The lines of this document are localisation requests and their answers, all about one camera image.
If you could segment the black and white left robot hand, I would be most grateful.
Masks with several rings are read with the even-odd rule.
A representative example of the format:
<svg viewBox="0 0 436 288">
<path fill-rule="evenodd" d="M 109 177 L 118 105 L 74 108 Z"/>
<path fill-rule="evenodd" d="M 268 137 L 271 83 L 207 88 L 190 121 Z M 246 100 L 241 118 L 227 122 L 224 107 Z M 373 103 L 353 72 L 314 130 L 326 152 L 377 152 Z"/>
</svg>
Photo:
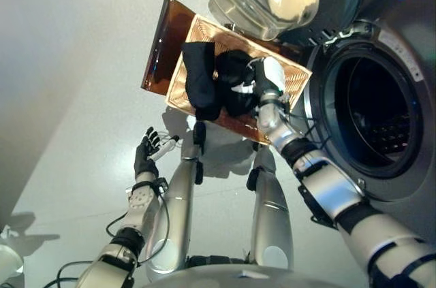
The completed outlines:
<svg viewBox="0 0 436 288">
<path fill-rule="evenodd" d="M 157 178 L 159 170 L 157 169 L 156 162 L 173 150 L 179 139 L 178 135 L 174 135 L 165 142 L 161 142 L 158 132 L 153 127 L 149 127 L 136 147 L 134 160 L 135 178 L 138 178 L 139 175 L 145 172 L 150 172 Z"/>
</svg>

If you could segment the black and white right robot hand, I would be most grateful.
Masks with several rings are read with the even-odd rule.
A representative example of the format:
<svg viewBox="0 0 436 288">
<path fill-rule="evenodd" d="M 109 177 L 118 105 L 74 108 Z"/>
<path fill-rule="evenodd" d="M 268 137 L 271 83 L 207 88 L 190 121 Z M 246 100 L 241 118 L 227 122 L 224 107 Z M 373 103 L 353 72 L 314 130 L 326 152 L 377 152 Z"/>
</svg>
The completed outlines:
<svg viewBox="0 0 436 288">
<path fill-rule="evenodd" d="M 260 57 L 248 62 L 246 69 L 253 76 L 248 83 L 233 86 L 236 93 L 253 94 L 258 99 L 264 95 L 281 97 L 285 92 L 285 74 L 281 64 L 274 57 Z"/>
</svg>

